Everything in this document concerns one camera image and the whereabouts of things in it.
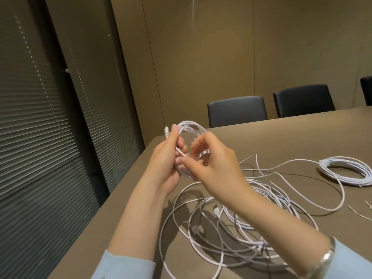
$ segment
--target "right hand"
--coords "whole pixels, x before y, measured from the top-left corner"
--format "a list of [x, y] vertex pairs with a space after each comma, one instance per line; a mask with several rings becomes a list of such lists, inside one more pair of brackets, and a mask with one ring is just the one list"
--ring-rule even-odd
[[[199, 154], [209, 149], [197, 161]], [[213, 133], [206, 132], [192, 143], [190, 157], [177, 157], [176, 165], [183, 164], [199, 179], [207, 191], [225, 206], [233, 205], [237, 196], [252, 187], [246, 181], [233, 150], [227, 148]]]

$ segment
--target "brown table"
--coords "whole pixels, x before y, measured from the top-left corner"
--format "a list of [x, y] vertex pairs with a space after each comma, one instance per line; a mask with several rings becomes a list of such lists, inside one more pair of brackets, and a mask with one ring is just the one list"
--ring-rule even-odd
[[[337, 155], [354, 157], [372, 165], [372, 107], [225, 126], [211, 131], [227, 147], [235, 150], [238, 160], [257, 153], [261, 168], [271, 168], [289, 159], [304, 158], [318, 161]], [[130, 193], [144, 172], [153, 149], [162, 140], [164, 140], [162, 136], [153, 139], [51, 273], [50, 279], [91, 277], [110, 241]], [[248, 164], [253, 165], [253, 161], [250, 160], [243, 166], [249, 168]], [[337, 185], [322, 178], [315, 165], [294, 162], [279, 168], [278, 172], [286, 173], [285, 176], [291, 184], [319, 205], [333, 208], [340, 201], [340, 194], [335, 189]], [[182, 177], [170, 199], [189, 183], [188, 179]], [[364, 203], [365, 200], [372, 203], [372, 187], [346, 186], [345, 205], [333, 214], [321, 215], [324, 211], [302, 200], [285, 184], [280, 183], [280, 186], [291, 199], [303, 205], [308, 212], [319, 215], [315, 217], [315, 221], [320, 231], [335, 236], [372, 261], [370, 236], [372, 223], [358, 217], [347, 208], [347, 205], [350, 205], [360, 214], [372, 217], [372, 211]], [[208, 196], [202, 186], [195, 189]], [[165, 204], [164, 217], [168, 215], [170, 206], [168, 203]], [[185, 221], [189, 214], [189, 209], [185, 207], [176, 213], [176, 218], [179, 222]], [[205, 262], [193, 251], [188, 240], [176, 230], [173, 222], [167, 224], [164, 233], [162, 246], [167, 250], [166, 262], [177, 278], [212, 277], [216, 266]], [[165, 269], [161, 271], [159, 263], [155, 278], [170, 278]], [[295, 276], [290, 272], [284, 272], [272, 274], [270, 277], [267, 272], [243, 267], [224, 268], [220, 278], [295, 278]]]

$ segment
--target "chair backrest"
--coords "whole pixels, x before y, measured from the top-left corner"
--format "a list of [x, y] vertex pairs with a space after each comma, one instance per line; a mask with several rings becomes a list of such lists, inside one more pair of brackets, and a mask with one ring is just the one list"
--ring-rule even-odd
[[360, 79], [367, 106], [372, 106], [372, 75]]
[[273, 95], [279, 118], [335, 110], [325, 84], [288, 88]]
[[231, 98], [208, 103], [209, 127], [267, 120], [262, 97]]

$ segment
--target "silver bracelet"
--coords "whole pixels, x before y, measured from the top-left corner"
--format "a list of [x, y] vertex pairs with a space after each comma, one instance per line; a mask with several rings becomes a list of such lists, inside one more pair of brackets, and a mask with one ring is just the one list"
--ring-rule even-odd
[[336, 242], [333, 237], [330, 237], [330, 242], [329, 251], [322, 257], [320, 262], [303, 277], [304, 279], [323, 279], [325, 277], [336, 248]]

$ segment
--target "light blue sleeve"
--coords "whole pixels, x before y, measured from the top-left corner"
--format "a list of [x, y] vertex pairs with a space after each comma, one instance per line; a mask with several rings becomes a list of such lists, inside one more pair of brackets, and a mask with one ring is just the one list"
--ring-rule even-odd
[[155, 265], [141, 258], [114, 256], [106, 250], [91, 279], [151, 279]]
[[372, 278], [372, 263], [335, 239], [336, 248], [324, 279]]

